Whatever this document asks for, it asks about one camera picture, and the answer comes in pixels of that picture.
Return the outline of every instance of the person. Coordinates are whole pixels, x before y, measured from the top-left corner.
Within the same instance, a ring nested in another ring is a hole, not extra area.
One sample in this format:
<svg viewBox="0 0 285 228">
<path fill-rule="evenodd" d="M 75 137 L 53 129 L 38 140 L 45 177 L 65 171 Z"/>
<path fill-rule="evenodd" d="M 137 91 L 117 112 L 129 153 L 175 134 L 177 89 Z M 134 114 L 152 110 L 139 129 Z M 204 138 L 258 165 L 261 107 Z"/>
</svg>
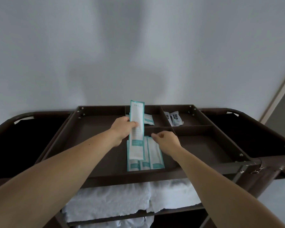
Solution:
<svg viewBox="0 0 285 228">
<path fill-rule="evenodd" d="M 136 126 L 128 117 L 117 118 L 109 130 L 6 182 L 0 187 L 0 227 L 43 227 L 74 196 L 104 155 Z M 256 198 L 185 150 L 175 134 L 162 131 L 152 138 L 182 167 L 218 228 L 285 227 Z"/>
</svg>

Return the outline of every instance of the stack of white towels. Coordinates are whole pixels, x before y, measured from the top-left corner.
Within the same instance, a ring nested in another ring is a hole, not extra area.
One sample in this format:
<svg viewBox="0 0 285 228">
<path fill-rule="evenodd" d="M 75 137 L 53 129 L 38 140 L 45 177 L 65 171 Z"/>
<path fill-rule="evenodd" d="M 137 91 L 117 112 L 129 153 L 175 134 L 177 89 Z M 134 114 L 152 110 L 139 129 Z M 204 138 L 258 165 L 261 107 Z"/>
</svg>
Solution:
<svg viewBox="0 0 285 228">
<path fill-rule="evenodd" d="M 134 214 L 138 210 L 158 212 L 193 206 L 200 199 L 187 178 L 80 189 L 62 209 L 66 222 L 86 221 Z M 144 227 L 154 216 L 103 222 L 78 228 Z"/>
</svg>

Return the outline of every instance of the right arm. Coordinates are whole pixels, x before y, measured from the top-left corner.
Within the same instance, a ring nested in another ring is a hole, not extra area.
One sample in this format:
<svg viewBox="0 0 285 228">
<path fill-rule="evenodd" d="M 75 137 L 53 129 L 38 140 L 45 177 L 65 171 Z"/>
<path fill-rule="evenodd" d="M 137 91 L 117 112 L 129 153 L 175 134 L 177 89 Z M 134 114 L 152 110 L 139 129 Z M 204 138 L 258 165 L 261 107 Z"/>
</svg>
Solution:
<svg viewBox="0 0 285 228">
<path fill-rule="evenodd" d="M 218 228 L 285 228 L 255 197 L 181 147 L 173 132 L 152 134 L 152 138 L 182 167 Z"/>
</svg>

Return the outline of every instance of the left arm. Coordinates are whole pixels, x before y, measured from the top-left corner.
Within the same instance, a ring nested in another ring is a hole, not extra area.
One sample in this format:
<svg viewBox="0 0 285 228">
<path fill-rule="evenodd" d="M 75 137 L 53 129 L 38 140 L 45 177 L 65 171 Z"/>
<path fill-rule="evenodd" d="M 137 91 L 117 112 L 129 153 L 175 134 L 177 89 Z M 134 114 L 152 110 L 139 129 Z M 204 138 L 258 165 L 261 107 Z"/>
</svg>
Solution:
<svg viewBox="0 0 285 228">
<path fill-rule="evenodd" d="M 46 159 L 0 187 L 0 227 L 43 227 L 79 190 L 104 155 L 137 122 L 116 119 L 111 128 Z"/>
</svg>

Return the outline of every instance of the small white packet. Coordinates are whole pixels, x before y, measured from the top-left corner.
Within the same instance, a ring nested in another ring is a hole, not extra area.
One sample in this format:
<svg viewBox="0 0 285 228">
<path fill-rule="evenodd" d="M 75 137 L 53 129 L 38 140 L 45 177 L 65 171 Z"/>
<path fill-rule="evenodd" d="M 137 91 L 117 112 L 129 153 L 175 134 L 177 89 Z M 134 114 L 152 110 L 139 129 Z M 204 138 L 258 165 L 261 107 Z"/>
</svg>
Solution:
<svg viewBox="0 0 285 228">
<path fill-rule="evenodd" d="M 171 120 L 171 117 L 170 117 L 170 114 L 168 112 L 164 112 L 168 121 L 170 122 L 170 125 L 173 126 L 173 123 L 172 123 L 172 120 Z"/>
<path fill-rule="evenodd" d="M 148 148 L 148 136 L 144 137 L 145 139 L 145 161 L 140 161 L 140 169 L 141 170 L 149 170 L 150 169 L 150 154 Z"/>
<path fill-rule="evenodd" d="M 138 122 L 139 126 L 132 128 L 129 135 L 129 160 L 145 160 L 144 111 L 144 102 L 131 100 L 130 122 Z"/>
<path fill-rule="evenodd" d="M 171 113 L 170 116 L 172 119 L 173 126 L 182 126 L 184 124 L 184 122 L 182 121 L 182 119 L 178 114 L 178 111 Z"/>
<path fill-rule="evenodd" d="M 140 162 L 138 160 L 129 160 L 129 140 L 127 140 L 127 171 L 140 170 Z"/>
<path fill-rule="evenodd" d="M 165 164 L 163 163 L 163 156 L 160 151 L 159 145 L 153 140 L 152 137 L 147 137 L 149 158 L 151 169 L 163 169 Z"/>
<path fill-rule="evenodd" d="M 153 117 L 150 114 L 144 114 L 144 124 L 154 126 Z"/>
</svg>

